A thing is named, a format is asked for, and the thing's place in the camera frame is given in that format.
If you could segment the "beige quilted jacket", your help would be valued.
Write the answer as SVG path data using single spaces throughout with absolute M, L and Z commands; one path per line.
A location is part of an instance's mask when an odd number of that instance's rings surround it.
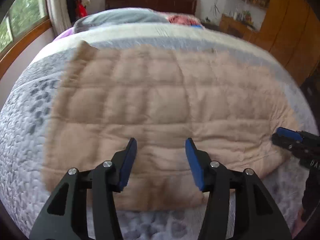
M 297 117 L 265 65 L 226 51 L 153 46 L 97 49 L 79 44 L 53 100 L 42 179 L 53 191 L 67 170 L 91 170 L 137 140 L 119 210 L 203 204 L 184 151 L 196 146 L 227 168 L 265 177 L 287 158 L 270 136 Z

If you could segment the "wooden wardrobe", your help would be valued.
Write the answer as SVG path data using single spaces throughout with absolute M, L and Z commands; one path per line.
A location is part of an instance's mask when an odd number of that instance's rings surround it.
M 260 30 L 243 39 L 272 54 L 299 86 L 319 64 L 319 19 L 307 0 L 270 0 Z

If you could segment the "wooden side cabinet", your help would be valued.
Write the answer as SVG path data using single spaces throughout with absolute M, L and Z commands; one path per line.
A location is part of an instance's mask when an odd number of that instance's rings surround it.
M 224 14 L 221 16 L 219 31 L 251 43 L 257 38 L 257 32 L 252 28 Z

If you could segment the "blue object on bed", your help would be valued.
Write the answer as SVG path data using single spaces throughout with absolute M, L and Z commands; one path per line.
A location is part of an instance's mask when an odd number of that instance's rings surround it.
M 201 25 L 191 25 L 191 27 L 198 28 L 198 29 L 203 29 L 203 27 Z

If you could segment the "red patterned pillow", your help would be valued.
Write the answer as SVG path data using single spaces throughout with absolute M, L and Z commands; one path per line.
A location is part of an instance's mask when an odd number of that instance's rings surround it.
M 198 21 L 194 18 L 186 15 L 171 15 L 168 17 L 168 21 L 172 24 L 179 24 L 179 25 L 199 25 Z

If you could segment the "purple blanket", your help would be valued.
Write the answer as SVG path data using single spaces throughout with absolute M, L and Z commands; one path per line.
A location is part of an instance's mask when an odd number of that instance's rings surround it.
M 71 27 L 71 28 L 65 30 L 64 32 L 62 32 L 60 35 L 58 35 L 54 40 L 56 41 L 56 40 L 62 39 L 64 37 L 71 36 L 73 34 L 74 34 L 74 28 Z

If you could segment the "wooden framed window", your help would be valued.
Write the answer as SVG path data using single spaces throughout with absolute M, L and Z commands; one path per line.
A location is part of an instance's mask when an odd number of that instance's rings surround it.
M 15 0 L 1 22 L 1 77 L 51 27 L 46 0 Z

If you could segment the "red hanging item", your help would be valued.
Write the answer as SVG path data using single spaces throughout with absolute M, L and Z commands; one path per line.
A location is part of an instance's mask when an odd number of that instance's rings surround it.
M 76 18 L 80 19 L 80 18 L 86 17 L 87 10 L 85 6 L 82 5 L 81 0 L 76 0 L 75 4 L 76 4 L 76 8 L 75 8 Z

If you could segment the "white curtain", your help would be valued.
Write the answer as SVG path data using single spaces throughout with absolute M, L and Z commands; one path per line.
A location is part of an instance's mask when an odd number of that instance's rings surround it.
M 48 14 L 55 36 L 71 27 L 66 0 L 46 0 Z

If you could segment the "grey pillow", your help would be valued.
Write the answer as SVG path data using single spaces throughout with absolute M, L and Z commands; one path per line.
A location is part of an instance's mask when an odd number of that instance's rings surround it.
M 77 20 L 73 33 L 77 34 L 95 28 L 127 23 L 170 23 L 162 14 L 145 8 L 111 9 L 91 14 Z

